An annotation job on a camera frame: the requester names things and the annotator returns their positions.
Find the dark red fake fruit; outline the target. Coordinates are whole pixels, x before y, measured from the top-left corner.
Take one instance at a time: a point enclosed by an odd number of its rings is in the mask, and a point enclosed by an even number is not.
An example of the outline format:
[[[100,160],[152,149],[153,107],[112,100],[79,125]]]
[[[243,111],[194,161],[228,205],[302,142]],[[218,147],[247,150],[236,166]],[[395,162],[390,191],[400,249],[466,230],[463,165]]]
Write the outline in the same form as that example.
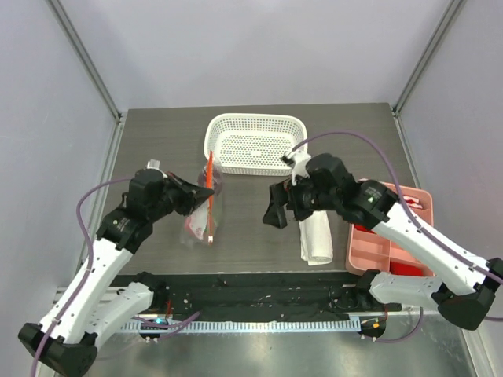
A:
[[[202,170],[197,177],[197,184],[200,187],[204,187],[206,189],[213,189],[213,174],[208,173],[206,170]]]

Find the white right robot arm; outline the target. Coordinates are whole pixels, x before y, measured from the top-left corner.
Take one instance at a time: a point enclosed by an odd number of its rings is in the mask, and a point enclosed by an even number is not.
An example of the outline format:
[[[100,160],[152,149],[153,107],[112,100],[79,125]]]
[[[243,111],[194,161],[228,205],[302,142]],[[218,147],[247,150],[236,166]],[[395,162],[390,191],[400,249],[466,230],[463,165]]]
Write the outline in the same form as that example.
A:
[[[263,224],[283,229],[291,211],[299,223],[302,259],[325,265],[333,259],[328,212],[354,227],[386,240],[390,251],[400,248],[431,271],[404,276],[389,266],[369,265],[355,290],[365,310],[380,303],[401,303],[434,309],[451,324],[475,330],[487,318],[502,285],[502,260],[486,260],[456,244],[413,211],[403,190],[381,181],[355,180],[342,160],[329,153],[284,154],[290,178],[270,186]]]

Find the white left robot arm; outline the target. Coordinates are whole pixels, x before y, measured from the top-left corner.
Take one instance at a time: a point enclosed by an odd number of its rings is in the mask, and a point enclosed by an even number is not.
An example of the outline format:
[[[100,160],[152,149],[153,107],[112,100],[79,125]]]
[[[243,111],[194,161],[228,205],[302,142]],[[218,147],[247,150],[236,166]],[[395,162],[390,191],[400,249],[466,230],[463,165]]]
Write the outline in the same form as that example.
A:
[[[145,310],[161,312],[166,284],[140,273],[105,306],[111,282],[152,235],[155,222],[175,212],[188,216],[213,190],[158,168],[143,168],[129,179],[119,205],[105,215],[95,238],[85,235],[88,256],[53,308],[37,323],[26,323],[18,338],[33,356],[31,374],[44,364],[62,376],[84,376],[98,350],[129,319]]]

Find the clear zip top bag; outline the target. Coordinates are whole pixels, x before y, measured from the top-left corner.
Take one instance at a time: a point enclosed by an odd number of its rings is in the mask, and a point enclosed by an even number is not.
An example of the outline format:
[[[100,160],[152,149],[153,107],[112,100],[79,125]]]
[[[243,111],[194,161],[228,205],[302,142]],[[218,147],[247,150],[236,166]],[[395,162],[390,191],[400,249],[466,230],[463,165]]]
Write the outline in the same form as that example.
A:
[[[187,247],[193,247],[196,243],[212,245],[215,241],[215,235],[223,217],[223,171],[222,165],[213,151],[209,152],[207,163],[202,170],[206,170],[208,173],[213,174],[213,190],[215,191],[215,193],[201,206],[209,208],[208,223],[203,240],[198,240],[185,227],[184,222],[181,234],[181,242]]]

